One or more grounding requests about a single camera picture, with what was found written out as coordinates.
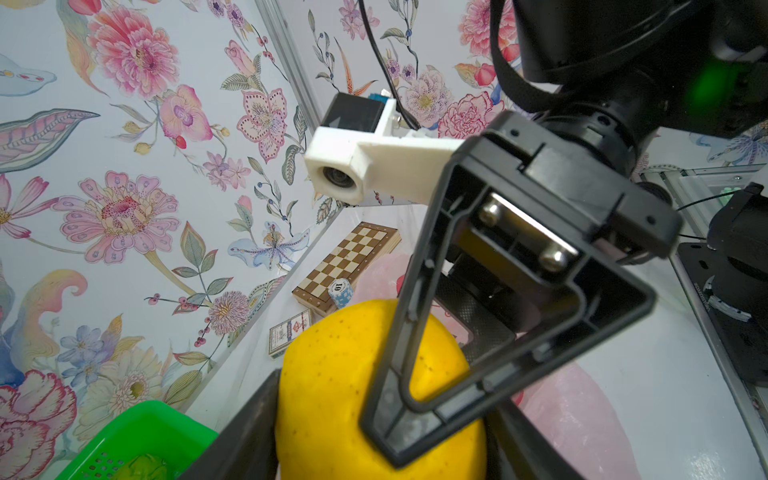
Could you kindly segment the playing card deck box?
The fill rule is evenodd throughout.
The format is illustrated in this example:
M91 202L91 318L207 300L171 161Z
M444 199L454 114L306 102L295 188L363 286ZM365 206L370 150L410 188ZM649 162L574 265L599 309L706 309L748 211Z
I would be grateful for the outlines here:
M313 312L306 309L271 327L268 337L269 357L276 359L283 355L288 347L313 324Z

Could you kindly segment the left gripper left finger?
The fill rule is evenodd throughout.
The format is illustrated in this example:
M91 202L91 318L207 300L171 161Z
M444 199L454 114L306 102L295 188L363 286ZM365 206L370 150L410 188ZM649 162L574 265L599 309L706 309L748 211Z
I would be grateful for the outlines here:
M273 371L194 462L195 479L275 479L281 370Z

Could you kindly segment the wooden chessboard box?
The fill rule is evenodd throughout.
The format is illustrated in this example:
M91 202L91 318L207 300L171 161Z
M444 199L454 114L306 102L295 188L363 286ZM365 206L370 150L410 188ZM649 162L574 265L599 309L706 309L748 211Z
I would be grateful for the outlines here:
M362 273L379 257L391 253L401 242L396 228L360 222L320 263L299 282L293 297L320 316L338 310L328 286L338 278L347 278L353 290Z

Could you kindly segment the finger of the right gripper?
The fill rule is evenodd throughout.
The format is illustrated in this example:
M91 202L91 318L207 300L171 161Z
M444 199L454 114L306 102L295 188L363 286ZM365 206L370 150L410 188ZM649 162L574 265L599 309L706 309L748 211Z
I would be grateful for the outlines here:
M535 149L468 141L438 182L360 421L396 468L651 311L653 290L522 170ZM410 383L433 302L477 343L467 373L419 400Z

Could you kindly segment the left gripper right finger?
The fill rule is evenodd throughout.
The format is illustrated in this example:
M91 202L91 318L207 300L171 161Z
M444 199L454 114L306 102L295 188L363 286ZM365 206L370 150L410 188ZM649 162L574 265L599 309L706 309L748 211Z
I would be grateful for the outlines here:
M582 480L510 399L484 419L487 479Z

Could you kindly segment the blue poker chip stack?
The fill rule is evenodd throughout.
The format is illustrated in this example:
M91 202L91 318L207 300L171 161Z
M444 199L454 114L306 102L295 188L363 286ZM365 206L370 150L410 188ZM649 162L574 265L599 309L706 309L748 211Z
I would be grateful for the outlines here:
M354 295L351 282L347 278L335 279L328 286L328 294L337 309L345 308Z

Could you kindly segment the green plastic basket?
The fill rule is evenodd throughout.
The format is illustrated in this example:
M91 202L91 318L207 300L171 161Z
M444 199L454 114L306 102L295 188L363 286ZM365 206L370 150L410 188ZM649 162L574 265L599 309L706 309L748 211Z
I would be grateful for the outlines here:
M129 408L101 430L58 475L113 479L130 461L151 455L176 479L214 442L217 433L161 401Z

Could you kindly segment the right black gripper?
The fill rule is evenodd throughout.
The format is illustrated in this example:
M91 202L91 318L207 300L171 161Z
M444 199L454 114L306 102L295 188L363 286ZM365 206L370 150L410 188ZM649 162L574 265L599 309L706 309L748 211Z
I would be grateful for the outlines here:
M763 1L493 1L502 91L535 117L522 170L627 258L670 254L680 217L629 183L662 127L731 138L767 116Z

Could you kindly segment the pink plastic bag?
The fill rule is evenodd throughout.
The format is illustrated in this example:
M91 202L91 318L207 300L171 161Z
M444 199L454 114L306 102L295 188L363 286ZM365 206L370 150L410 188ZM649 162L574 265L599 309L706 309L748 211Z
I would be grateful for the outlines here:
M385 254L361 274L348 306L396 299L410 256ZM431 313L459 346L473 346L473 334L433 302ZM618 415L593 378L572 362L534 383L513 401L555 451L585 479L641 479L630 441Z

